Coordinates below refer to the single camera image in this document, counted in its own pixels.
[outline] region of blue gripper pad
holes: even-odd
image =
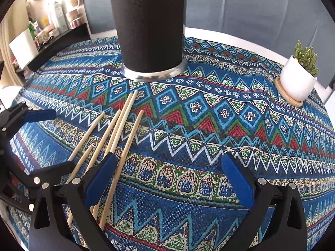
[[[241,202],[241,205],[247,207],[249,210],[252,209],[255,203],[254,198],[254,187],[246,176],[243,174],[242,165],[237,165],[233,156],[230,153],[225,153],[222,156],[221,167],[223,172],[226,174],[237,198]]]
[[[48,121],[53,120],[57,116],[57,113],[54,109],[38,109],[28,111],[24,114],[23,119],[28,123],[34,123],[39,121]]]
[[[99,164],[101,167],[85,189],[84,206],[86,209],[98,204],[104,189],[114,175],[117,166],[116,164],[116,156],[112,153],[107,154]]]

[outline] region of green plant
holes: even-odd
[[[301,41],[298,40],[294,48],[294,58],[296,58],[301,66],[305,68],[312,76],[316,77],[319,69],[315,67],[315,62],[318,59],[318,55],[313,53],[313,47],[301,46]]]

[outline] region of blue tablecloth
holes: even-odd
[[[313,90],[301,107],[291,106],[274,85],[282,66],[247,50],[186,38],[185,56],[188,67],[179,76],[144,83],[121,75],[117,37],[64,49],[16,99],[34,109],[53,108],[58,118],[26,124],[12,140],[14,152],[28,172],[66,161],[105,111],[77,162],[89,144],[98,144],[128,94],[138,90],[118,157],[136,114],[144,110],[145,116],[104,230],[118,250],[220,250],[247,213],[222,172],[224,152],[257,177],[297,184],[311,249],[335,213],[334,130],[319,96]],[[29,218],[13,208],[9,212],[26,242]],[[253,244],[262,240],[271,214],[269,209]],[[83,243],[75,222],[71,230]]]

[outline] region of plant pot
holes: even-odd
[[[296,101],[304,101],[308,98],[316,80],[316,77],[307,72],[293,56],[289,58],[280,73],[283,89]]]

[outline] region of black cylinder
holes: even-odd
[[[155,73],[183,60],[186,0],[112,0],[126,68]]]

